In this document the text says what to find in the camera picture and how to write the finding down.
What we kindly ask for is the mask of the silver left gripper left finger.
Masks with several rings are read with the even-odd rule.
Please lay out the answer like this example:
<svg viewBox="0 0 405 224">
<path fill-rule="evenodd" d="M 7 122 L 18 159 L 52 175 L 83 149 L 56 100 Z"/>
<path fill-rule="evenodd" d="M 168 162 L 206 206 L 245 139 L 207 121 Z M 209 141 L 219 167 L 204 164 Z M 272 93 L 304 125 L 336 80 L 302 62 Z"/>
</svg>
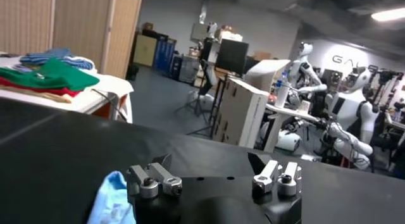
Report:
<svg viewBox="0 0 405 224">
<path fill-rule="evenodd" d="M 132 165 L 126 170 L 127 192 L 129 196 L 139 195 L 142 199 L 154 199 L 160 193 L 172 197 L 182 194 L 182 179 L 169 172 L 171 154 L 152 159 L 145 167 Z"/>
</svg>

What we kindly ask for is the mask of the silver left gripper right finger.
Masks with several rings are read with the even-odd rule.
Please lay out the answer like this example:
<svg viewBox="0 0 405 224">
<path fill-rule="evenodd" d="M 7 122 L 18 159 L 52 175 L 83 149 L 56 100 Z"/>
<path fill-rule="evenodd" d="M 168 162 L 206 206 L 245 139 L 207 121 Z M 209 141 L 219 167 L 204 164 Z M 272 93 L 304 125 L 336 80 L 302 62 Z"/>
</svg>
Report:
<svg viewBox="0 0 405 224">
<path fill-rule="evenodd" d="M 248 160 L 254 171 L 252 193 L 263 196 L 276 187 L 280 196 L 292 197 L 302 193 L 302 168 L 295 162 L 286 166 L 264 154 L 249 152 Z"/>
</svg>

